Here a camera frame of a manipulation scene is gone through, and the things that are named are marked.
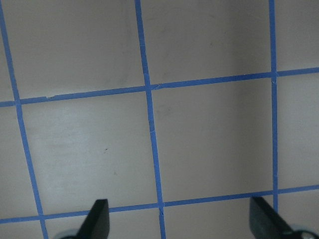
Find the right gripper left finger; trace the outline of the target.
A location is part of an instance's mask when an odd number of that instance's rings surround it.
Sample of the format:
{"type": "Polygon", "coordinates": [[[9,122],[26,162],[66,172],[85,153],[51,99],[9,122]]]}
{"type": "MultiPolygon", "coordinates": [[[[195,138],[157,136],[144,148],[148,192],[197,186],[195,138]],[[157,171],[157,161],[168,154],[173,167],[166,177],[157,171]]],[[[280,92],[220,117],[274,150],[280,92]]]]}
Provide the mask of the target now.
{"type": "Polygon", "coordinates": [[[109,205],[107,199],[96,200],[85,218],[76,239],[107,239],[110,233],[109,205]]]}

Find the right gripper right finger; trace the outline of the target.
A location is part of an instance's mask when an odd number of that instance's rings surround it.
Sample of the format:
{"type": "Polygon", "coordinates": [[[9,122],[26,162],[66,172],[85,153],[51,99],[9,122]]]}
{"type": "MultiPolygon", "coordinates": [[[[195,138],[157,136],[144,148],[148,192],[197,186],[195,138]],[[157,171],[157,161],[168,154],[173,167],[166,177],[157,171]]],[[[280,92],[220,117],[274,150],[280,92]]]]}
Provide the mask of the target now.
{"type": "Polygon", "coordinates": [[[294,231],[263,197],[250,198],[249,227],[256,239],[301,238],[301,233],[294,231]]]}

